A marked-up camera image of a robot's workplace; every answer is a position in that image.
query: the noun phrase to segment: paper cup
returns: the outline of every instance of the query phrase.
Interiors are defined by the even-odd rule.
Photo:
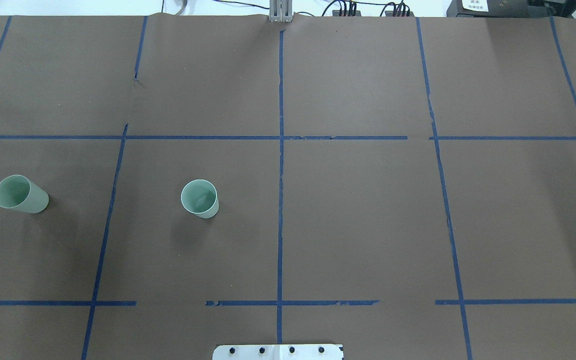
[[[48,194],[23,175],[10,175],[0,182],[0,207],[37,214],[48,206]]]
[[[219,198],[215,185],[206,180],[192,180],[181,190],[181,205],[190,214],[202,219],[214,217],[219,210]]]

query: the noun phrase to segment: black object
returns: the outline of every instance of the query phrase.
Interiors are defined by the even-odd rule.
[[[346,14],[344,14],[344,12],[342,10],[333,10],[332,11],[332,16],[341,16],[343,17],[349,17],[349,16],[361,16],[362,12],[358,11],[357,9],[354,10],[348,10],[348,12]]]
[[[452,0],[447,18],[570,18],[576,10],[576,0],[479,0],[488,11],[464,7],[462,0]]]
[[[386,14],[386,18],[388,17],[394,17],[394,18],[414,18],[415,17],[415,13],[410,11],[410,7],[408,8],[407,11],[390,11],[390,10],[386,10],[386,12],[384,12],[384,14]]]

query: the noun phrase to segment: black device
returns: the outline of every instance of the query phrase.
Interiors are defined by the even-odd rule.
[[[448,18],[569,18],[576,0],[452,0]]]
[[[349,16],[361,16],[362,12],[358,11],[358,10],[352,10],[352,11],[347,11],[344,14],[344,10],[333,10],[332,11],[332,16],[341,16],[341,17],[349,17]]]

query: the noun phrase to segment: table surface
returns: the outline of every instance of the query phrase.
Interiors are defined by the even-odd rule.
[[[576,359],[576,20],[0,16],[11,174],[0,359]]]

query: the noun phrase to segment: upright cup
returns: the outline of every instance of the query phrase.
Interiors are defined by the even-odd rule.
[[[0,182],[0,207],[37,214],[48,206],[48,194],[23,175],[10,175]]]
[[[190,214],[202,219],[214,217],[219,210],[219,198],[215,185],[207,180],[192,180],[181,190],[181,205]]]

